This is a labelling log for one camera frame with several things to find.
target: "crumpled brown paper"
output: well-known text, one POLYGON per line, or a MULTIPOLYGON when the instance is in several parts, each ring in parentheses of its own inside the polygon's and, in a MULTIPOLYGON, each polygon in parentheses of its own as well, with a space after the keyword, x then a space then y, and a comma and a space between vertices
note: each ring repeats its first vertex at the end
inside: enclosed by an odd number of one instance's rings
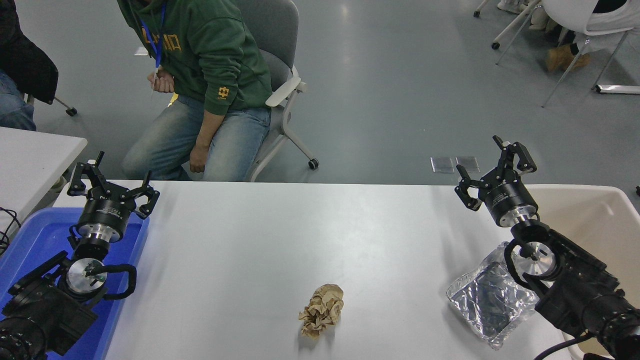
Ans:
POLYGON ((317 339, 327 326, 335 325, 344 306, 343 295, 340 286, 335 284, 325 284, 316 289, 309 306, 305 306, 305 310, 298 315, 298 319, 304 322, 300 333, 317 339))

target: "crinkled foil package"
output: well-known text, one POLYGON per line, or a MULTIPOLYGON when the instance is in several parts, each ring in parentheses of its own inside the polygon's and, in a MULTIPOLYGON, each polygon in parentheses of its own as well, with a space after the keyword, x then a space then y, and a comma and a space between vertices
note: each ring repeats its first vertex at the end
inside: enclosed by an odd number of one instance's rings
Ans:
POLYGON ((462 275, 447 290, 451 305, 471 329, 494 350, 533 313, 535 292, 518 285, 509 275, 501 243, 474 271, 462 275))

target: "jeans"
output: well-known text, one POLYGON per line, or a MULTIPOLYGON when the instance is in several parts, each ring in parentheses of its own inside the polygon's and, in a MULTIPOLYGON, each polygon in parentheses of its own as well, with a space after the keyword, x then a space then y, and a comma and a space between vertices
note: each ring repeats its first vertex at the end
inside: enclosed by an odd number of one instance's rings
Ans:
POLYGON ((35 131, 33 106, 26 104, 9 75, 0 69, 0 126, 35 131))
MULTIPOLYGON (((180 95, 129 149, 122 169, 129 179, 190 180, 189 161, 202 126, 204 104, 180 95)), ((271 109, 229 110, 213 136, 203 181, 244 181, 269 132, 271 109)))

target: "hand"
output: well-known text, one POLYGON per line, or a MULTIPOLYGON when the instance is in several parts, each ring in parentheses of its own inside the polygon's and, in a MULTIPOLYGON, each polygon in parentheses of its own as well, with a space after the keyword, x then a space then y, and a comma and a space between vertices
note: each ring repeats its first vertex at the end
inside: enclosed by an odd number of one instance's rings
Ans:
POLYGON ((155 83, 153 72, 149 74, 149 76, 147 76, 147 80, 149 80, 149 85, 152 89, 154 89, 154 91, 164 93, 173 92, 173 76, 169 74, 167 70, 164 70, 162 68, 158 69, 157 79, 155 83))
POLYGON ((209 147, 196 144, 189 155, 189 169, 191 172, 204 172, 204 165, 209 157, 209 147))

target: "chair wheel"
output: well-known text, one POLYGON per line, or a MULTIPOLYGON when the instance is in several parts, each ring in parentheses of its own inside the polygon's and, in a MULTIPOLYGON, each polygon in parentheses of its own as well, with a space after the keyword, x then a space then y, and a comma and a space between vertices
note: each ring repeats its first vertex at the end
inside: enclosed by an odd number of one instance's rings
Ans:
POLYGON ((311 160, 309 161, 309 168, 310 168, 311 170, 315 170, 315 169, 317 169, 317 168, 318 168, 318 166, 320 166, 320 163, 318 162, 318 160, 317 160, 317 159, 311 159, 311 160))

